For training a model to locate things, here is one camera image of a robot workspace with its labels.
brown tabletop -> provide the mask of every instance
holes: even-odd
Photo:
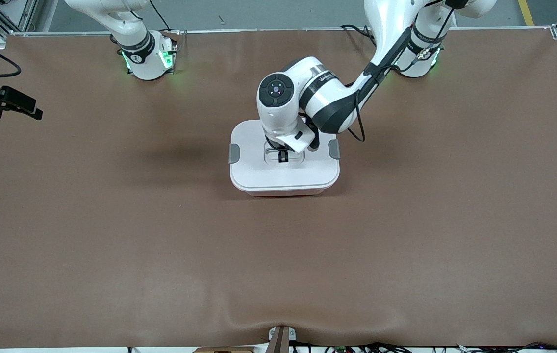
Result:
[[[15,38],[44,120],[0,120],[0,347],[557,344],[557,41],[452,31],[425,78],[391,74],[316,197],[229,179],[260,80],[358,34],[189,35],[142,82],[106,37]],[[0,72],[9,67],[0,62]]]

control button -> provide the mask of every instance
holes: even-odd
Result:
[[[283,97],[277,99],[277,105],[285,104],[290,98],[292,98],[292,90],[287,90],[285,94],[283,94]]]
[[[261,103],[263,103],[266,107],[274,105],[274,98],[270,97],[265,89],[261,89],[259,91],[259,101],[261,101]]]
[[[270,97],[278,98],[283,96],[285,92],[285,83],[281,80],[274,80],[268,85],[268,94]]]
[[[261,87],[263,87],[263,88],[268,87],[268,85],[270,84],[270,82],[276,80],[276,78],[277,78],[276,75],[267,76],[267,77],[265,78],[265,80],[263,80],[263,82],[261,82]]]

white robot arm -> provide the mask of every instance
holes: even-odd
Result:
[[[128,68],[137,78],[154,80],[173,69],[176,47],[171,38],[148,31],[133,13],[149,0],[65,0],[74,10],[90,16],[112,34]]]
[[[478,17],[495,2],[365,0],[366,18],[377,44],[370,63],[350,87],[314,57],[296,60],[266,76],[259,85],[256,104],[267,141],[279,151],[301,153],[316,148],[318,129],[329,134],[344,132],[390,70],[400,67],[406,76],[429,71],[434,64],[429,58],[440,50],[454,9]],[[307,122],[299,116],[299,109],[310,117]]]

yellow floor line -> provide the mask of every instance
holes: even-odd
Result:
[[[520,6],[520,11],[523,12],[525,24],[527,26],[534,26],[532,13],[529,12],[529,6],[527,6],[527,0],[518,0],[518,6]]]

gray latch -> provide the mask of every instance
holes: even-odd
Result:
[[[235,164],[239,161],[239,154],[240,148],[237,143],[231,143],[231,146],[228,148],[228,163]]]
[[[329,141],[329,155],[333,159],[339,161],[339,142],[337,139],[332,139]]]

